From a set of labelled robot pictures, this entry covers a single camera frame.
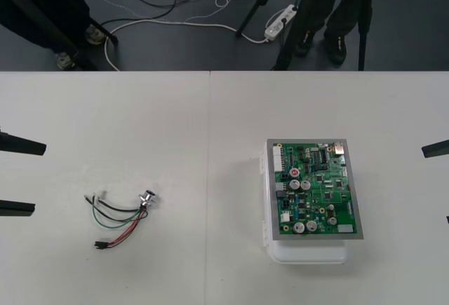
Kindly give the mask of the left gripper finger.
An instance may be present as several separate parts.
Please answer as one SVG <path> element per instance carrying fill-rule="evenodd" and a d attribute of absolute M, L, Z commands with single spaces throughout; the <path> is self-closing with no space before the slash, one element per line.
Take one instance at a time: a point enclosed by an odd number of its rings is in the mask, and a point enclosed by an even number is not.
<path fill-rule="evenodd" d="M 1 151 L 35 156 L 43 156 L 46 152 L 46 144 L 16 137 L 4 132 L 0 132 L 0 136 Z"/>
<path fill-rule="evenodd" d="M 30 217 L 35 211 L 35 204 L 0 200 L 1 217 Z"/>

